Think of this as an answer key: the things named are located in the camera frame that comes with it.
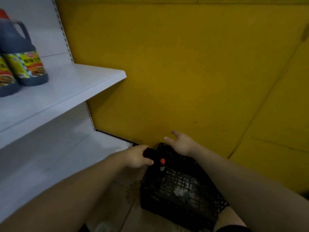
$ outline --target black shorts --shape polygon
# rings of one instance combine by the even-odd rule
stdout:
[[[229,225],[220,228],[216,232],[251,232],[251,230],[245,226]]]

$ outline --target person's right arm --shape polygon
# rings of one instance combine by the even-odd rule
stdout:
[[[186,134],[172,134],[177,140],[166,137],[165,142],[199,163],[252,231],[309,231],[309,201],[302,196],[202,147]]]

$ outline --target yellow ledge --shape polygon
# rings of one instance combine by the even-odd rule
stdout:
[[[196,3],[196,4],[309,4],[309,0],[82,0],[99,1],[111,4],[169,4],[169,3]]]

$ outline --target shelving unit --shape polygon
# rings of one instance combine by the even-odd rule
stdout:
[[[131,143],[95,131],[84,102],[126,73],[73,62],[54,0],[0,0],[0,7],[24,22],[49,74],[47,84],[0,98],[2,222],[45,189]]]

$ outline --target person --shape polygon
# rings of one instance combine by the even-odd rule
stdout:
[[[309,201],[280,183],[238,166],[179,131],[167,144],[193,157],[231,207],[219,215],[217,232],[309,231]],[[125,167],[152,165],[145,145],[114,153],[42,192],[0,224],[0,231],[77,232],[112,179]]]

